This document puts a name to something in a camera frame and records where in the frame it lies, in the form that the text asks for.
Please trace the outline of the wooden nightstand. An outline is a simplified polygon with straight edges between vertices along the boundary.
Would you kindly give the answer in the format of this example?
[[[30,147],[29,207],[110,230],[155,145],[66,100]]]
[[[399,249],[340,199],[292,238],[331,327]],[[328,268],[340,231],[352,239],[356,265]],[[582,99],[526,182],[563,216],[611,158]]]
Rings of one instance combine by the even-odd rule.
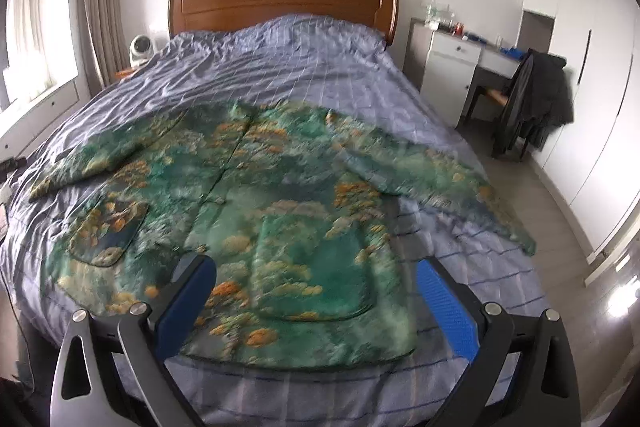
[[[131,75],[134,75],[134,73],[136,72],[135,68],[129,67],[123,70],[119,70],[118,72],[116,72],[115,74],[115,79],[116,80],[123,80]]]

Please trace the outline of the black jacket on chair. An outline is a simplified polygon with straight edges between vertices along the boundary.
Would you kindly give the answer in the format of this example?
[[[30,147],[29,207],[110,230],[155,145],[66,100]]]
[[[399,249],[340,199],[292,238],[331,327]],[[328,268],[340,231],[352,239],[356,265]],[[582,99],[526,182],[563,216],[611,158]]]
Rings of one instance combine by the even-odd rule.
[[[574,121],[573,97],[564,68],[566,58],[529,49],[510,83],[502,90],[508,99],[494,133],[491,155],[500,157],[524,141],[542,150],[549,135]]]

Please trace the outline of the white bedside cabinet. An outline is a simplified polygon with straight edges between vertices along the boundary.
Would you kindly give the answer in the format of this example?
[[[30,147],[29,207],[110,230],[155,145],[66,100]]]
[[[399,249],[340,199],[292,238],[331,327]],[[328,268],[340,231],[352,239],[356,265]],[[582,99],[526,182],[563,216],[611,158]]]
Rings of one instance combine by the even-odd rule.
[[[481,53],[476,44],[413,18],[402,71],[438,116],[457,127]]]

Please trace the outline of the small white desk fan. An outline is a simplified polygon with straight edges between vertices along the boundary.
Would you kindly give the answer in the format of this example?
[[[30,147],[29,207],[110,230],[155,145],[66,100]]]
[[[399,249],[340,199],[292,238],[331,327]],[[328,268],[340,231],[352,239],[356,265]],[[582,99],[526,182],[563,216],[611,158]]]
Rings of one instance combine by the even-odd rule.
[[[154,55],[154,43],[149,36],[135,36],[129,46],[129,62],[133,68],[140,67],[151,60]]]

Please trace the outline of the green floral patterned jacket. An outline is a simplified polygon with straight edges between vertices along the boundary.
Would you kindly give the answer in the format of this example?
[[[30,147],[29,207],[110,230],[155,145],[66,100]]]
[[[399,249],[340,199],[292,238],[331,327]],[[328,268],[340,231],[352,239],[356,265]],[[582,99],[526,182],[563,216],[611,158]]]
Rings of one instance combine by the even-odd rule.
[[[267,369],[378,364],[416,345],[383,200],[402,196],[532,253],[474,169],[334,110],[239,102],[162,110],[40,171],[40,199],[97,179],[47,255],[76,303],[113,315],[160,295],[181,257],[217,278],[184,353]]]

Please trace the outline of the wooden chair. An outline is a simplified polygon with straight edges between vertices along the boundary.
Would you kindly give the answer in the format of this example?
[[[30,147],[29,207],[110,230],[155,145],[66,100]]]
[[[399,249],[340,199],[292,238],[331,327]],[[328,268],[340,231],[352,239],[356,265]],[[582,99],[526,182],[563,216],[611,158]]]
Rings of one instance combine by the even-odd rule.
[[[500,90],[489,88],[486,86],[477,86],[472,94],[471,103],[468,111],[465,114],[464,122],[467,124],[474,113],[474,109],[477,106],[477,102],[481,96],[488,98],[492,103],[497,104],[501,108],[505,108],[509,102],[509,98],[504,95]]]

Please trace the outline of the white desk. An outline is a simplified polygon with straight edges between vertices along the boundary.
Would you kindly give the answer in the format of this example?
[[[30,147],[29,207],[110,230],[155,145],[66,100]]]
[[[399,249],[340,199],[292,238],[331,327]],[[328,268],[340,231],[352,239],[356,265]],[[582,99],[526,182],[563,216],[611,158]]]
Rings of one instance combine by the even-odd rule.
[[[480,58],[474,68],[469,93],[463,106],[463,116],[468,115],[473,95],[478,86],[501,91],[511,80],[520,62],[487,46],[477,46]]]

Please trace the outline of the white wardrobe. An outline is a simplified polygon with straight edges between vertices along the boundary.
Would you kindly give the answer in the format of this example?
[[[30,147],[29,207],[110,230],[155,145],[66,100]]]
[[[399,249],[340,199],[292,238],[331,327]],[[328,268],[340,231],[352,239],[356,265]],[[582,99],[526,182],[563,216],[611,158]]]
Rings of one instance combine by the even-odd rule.
[[[597,232],[590,218],[600,206],[591,197],[579,202],[616,121],[634,46],[636,0],[524,0],[527,12],[552,18],[549,52],[565,58],[565,76],[574,120],[550,133],[533,155],[544,183],[568,214],[580,246],[589,257],[611,234]]]

